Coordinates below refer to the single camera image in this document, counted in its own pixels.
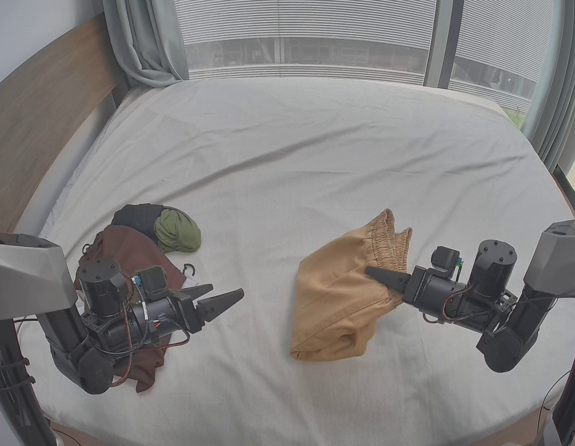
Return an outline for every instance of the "white wall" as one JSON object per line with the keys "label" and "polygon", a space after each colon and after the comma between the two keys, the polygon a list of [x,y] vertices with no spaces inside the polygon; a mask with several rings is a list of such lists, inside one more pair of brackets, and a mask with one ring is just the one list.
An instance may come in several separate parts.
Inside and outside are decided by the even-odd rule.
{"label": "white wall", "polygon": [[[51,41],[93,16],[91,0],[0,0],[0,82]],[[0,445],[18,444],[0,413]]]}

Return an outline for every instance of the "curtain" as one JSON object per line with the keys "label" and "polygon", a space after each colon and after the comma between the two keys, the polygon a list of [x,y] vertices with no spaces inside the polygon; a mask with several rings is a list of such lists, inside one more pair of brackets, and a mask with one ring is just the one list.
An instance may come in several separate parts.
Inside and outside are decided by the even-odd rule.
{"label": "curtain", "polygon": [[553,171],[575,131],[575,0],[554,0],[550,44],[521,130]]}
{"label": "curtain", "polygon": [[188,79],[174,0],[103,0],[116,60],[127,75],[152,87]]}

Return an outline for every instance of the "headboard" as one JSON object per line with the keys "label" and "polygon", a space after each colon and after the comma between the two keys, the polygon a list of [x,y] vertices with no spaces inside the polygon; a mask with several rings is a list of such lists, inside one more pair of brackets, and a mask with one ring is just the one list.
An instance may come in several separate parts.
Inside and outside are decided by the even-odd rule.
{"label": "headboard", "polygon": [[62,148],[123,80],[102,13],[0,83],[0,231],[14,230]]}

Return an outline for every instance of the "white bed sheet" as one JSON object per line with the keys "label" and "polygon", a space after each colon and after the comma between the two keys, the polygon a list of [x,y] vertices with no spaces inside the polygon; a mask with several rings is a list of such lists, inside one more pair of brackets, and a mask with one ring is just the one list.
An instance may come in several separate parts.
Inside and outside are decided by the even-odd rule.
{"label": "white bed sheet", "polygon": [[[126,203],[164,203],[202,230],[193,263],[235,307],[166,353],[155,385],[91,396],[54,367],[37,325],[22,350],[54,420],[114,445],[465,444],[533,411],[571,365],[575,301],[561,300],[529,354],[496,374],[479,335],[401,306],[355,359],[289,356],[294,280],[310,252],[384,208],[413,228],[408,266],[439,244],[466,259],[505,240],[521,278],[539,234],[571,213],[529,143],[488,101],[322,78],[186,81],[135,91],[75,172],[42,236],[74,275],[84,243]],[[174,340],[181,338],[174,334]]]}

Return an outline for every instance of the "wrinkled sheet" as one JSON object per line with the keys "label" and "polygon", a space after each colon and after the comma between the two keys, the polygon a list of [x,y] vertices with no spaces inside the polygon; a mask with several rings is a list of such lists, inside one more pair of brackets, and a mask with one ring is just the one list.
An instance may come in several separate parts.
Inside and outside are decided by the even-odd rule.
{"label": "wrinkled sheet", "polygon": [[[536,409],[572,364],[575,301],[560,300],[528,355],[496,374],[479,334],[429,325],[403,305],[367,352],[330,363],[289,355],[298,263],[391,208],[410,226],[407,265],[438,245],[509,242],[520,294],[541,232],[571,219],[528,141],[495,104],[445,90],[323,78],[185,81],[135,90],[63,191],[42,236],[71,273],[84,243],[127,203],[187,212],[194,254],[171,253],[214,293],[244,299],[173,348],[155,385],[91,396],[54,367],[39,326],[22,350],[46,413],[116,445],[461,445]],[[172,341],[182,338],[174,334]]]}

